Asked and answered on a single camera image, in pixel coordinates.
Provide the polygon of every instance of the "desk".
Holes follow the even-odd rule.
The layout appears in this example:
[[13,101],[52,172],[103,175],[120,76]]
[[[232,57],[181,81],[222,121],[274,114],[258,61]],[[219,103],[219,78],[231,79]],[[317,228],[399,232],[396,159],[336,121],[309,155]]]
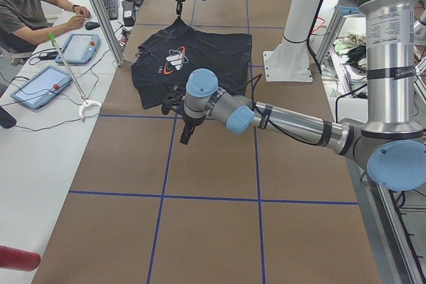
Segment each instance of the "desk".
[[[73,0],[91,8],[88,0]],[[64,23],[73,14],[63,12],[56,23]],[[118,21],[111,21],[114,30],[120,27]],[[108,50],[101,28],[86,31],[82,28],[70,33],[98,33],[101,45],[96,55],[86,66],[72,67],[76,76],[82,75],[89,66],[100,59]],[[69,33],[57,37],[61,46]],[[50,42],[39,45],[36,51],[51,48]],[[41,68],[56,65],[54,61],[43,61],[35,66],[23,66],[20,76],[32,77]],[[91,99],[103,102],[115,72],[111,53],[93,68],[99,82]],[[89,94],[97,78],[88,72],[79,78],[85,94]],[[14,102],[10,94],[15,90],[10,86],[0,99],[0,104]],[[64,94],[81,103],[74,84],[70,84]],[[29,110],[19,104],[4,107],[17,119],[19,126],[43,128],[77,119],[79,107],[67,97],[58,96],[40,110]],[[87,109],[85,115],[97,114],[99,108]],[[0,128],[0,243],[43,254],[53,226],[61,210],[69,186],[83,155],[87,141],[97,118],[85,122],[76,121],[40,132],[30,132],[20,128]],[[18,272],[0,269],[0,283],[30,283],[35,271]]]
[[[290,3],[186,0],[182,18],[201,31],[251,33],[258,74]],[[145,0],[126,57],[175,8]],[[331,119],[318,76],[261,80],[256,98]],[[343,158],[255,128],[236,136],[213,120],[184,146],[182,127],[143,110],[130,66],[117,70],[33,284],[380,282]]]

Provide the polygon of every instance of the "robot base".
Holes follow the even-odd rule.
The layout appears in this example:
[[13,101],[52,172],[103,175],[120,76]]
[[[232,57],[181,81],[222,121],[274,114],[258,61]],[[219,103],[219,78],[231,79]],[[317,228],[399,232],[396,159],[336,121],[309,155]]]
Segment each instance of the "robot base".
[[266,81],[312,82],[306,46],[296,47],[296,50],[283,50],[279,44],[275,51],[264,51]]

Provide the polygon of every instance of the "white pillar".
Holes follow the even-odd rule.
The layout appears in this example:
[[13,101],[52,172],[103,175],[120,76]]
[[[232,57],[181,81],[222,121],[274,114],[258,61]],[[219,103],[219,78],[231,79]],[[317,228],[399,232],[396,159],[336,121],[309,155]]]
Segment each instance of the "white pillar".
[[319,3],[292,0],[282,42],[275,51],[264,52],[267,81],[312,81],[306,39]]

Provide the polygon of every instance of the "label sticker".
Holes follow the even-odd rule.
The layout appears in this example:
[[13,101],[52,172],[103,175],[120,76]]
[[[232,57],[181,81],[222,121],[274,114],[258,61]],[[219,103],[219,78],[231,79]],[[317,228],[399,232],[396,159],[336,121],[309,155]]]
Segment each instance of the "label sticker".
[[367,48],[376,46],[413,45],[413,12],[403,9],[367,19]]

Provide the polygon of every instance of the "keyboard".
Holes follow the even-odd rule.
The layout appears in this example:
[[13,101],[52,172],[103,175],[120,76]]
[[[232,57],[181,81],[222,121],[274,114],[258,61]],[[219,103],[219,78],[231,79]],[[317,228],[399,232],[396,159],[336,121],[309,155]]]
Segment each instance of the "keyboard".
[[118,19],[118,0],[102,0],[109,20]]

